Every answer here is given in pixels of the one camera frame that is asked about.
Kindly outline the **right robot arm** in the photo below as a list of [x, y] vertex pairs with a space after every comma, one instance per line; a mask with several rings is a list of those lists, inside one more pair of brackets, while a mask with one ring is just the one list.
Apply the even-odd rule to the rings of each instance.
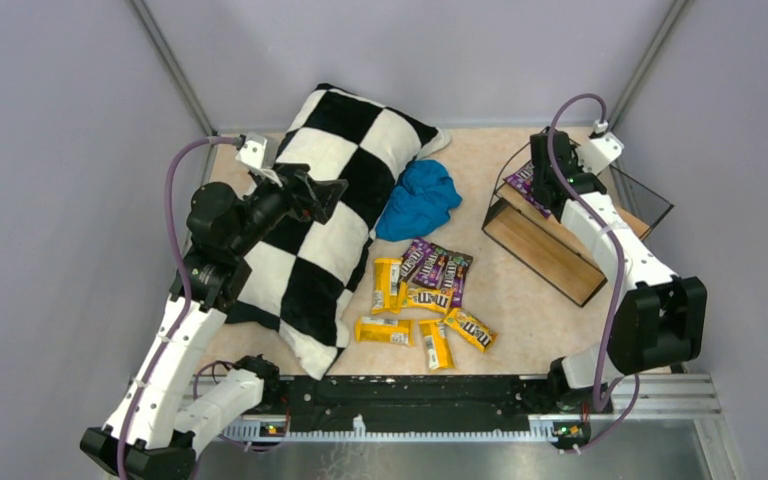
[[708, 292], [661, 262], [620, 215], [597, 171], [615, 160], [611, 133], [578, 145], [563, 131], [530, 138], [531, 195], [590, 253], [613, 285], [602, 339], [554, 360], [547, 375], [560, 407], [604, 407], [613, 385], [632, 374], [697, 358]]

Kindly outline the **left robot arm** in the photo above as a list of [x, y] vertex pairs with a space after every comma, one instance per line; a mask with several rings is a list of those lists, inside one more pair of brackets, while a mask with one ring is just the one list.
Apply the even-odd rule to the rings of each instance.
[[186, 221], [192, 245], [173, 250], [177, 273], [150, 350], [119, 406], [80, 441], [107, 474], [190, 478], [204, 449], [277, 382], [276, 365], [246, 356], [218, 385], [182, 404], [206, 346], [252, 272], [246, 254], [284, 218], [324, 224], [333, 216], [347, 181], [317, 181], [309, 169], [287, 164], [257, 172], [254, 191], [244, 197], [222, 182], [193, 194]]

